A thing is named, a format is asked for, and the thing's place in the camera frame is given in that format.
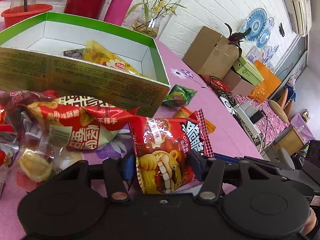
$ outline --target metal bolt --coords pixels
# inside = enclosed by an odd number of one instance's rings
[[[115,200],[125,200],[128,197],[128,194],[122,191],[117,191],[112,193],[111,197]]]
[[[216,197],[215,193],[211,191],[204,191],[200,193],[200,198],[205,199],[205,200],[211,200]]]

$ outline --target pink water bottle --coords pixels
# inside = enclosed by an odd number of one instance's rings
[[[104,22],[121,26],[133,0],[112,0]]]

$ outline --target white brick wall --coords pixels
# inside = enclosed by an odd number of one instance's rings
[[[37,0],[37,3],[51,4],[53,5],[52,11],[63,12],[66,1]],[[103,20],[110,2],[111,0],[106,0],[100,14],[100,20]],[[137,2],[140,2],[140,0],[134,0],[132,4]],[[8,9],[10,3],[10,0],[0,1],[0,13]],[[203,25],[228,36],[228,29],[224,25],[224,22],[228,23],[234,31],[238,31],[247,15],[259,7],[264,8],[268,16],[275,18],[275,27],[271,32],[269,44],[279,44],[281,46],[273,57],[274,65],[279,61],[296,36],[291,30],[283,0],[182,0],[181,4],[185,5],[187,9],[178,8],[177,16],[165,17],[162,28],[166,26],[167,22],[169,23],[160,37],[160,40],[180,57],[184,56]],[[140,10],[138,8],[132,12],[123,26],[130,28],[134,19],[139,15]],[[284,27],[284,38],[279,34],[278,25],[280,23]],[[247,54],[252,47],[253,43],[251,42],[242,43],[244,54]]]
[[[272,63],[280,60],[291,42],[296,37],[292,31],[289,17],[283,0],[182,0],[187,9],[177,11],[177,17],[172,18],[162,33],[160,40],[183,57],[203,25],[208,26],[226,37],[229,35],[228,23],[233,31],[238,31],[247,15],[257,8],[264,8],[268,17],[275,19],[275,26],[271,31],[269,44],[279,44],[279,50],[274,55]],[[285,37],[279,33],[282,23]],[[252,42],[241,43],[246,55],[254,46]]]

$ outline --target cardboard box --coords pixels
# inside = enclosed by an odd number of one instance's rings
[[[94,39],[142,74],[140,77],[63,56]],[[170,90],[153,38],[109,23],[47,12],[0,33],[0,89],[84,95],[153,117]]]
[[[239,49],[222,34],[203,26],[183,58],[193,71],[223,79],[239,57]]]
[[[233,67],[240,76],[244,77],[252,85],[256,86],[264,80],[257,67],[244,55],[241,55],[241,57],[236,60]]]
[[[235,73],[233,70],[229,70],[222,80],[226,85],[229,86],[230,90],[236,95],[246,97],[251,93],[254,85],[243,80],[240,75]]]

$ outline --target air conditioner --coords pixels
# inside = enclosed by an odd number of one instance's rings
[[[284,0],[292,30],[304,37],[311,28],[311,4],[310,0]]]

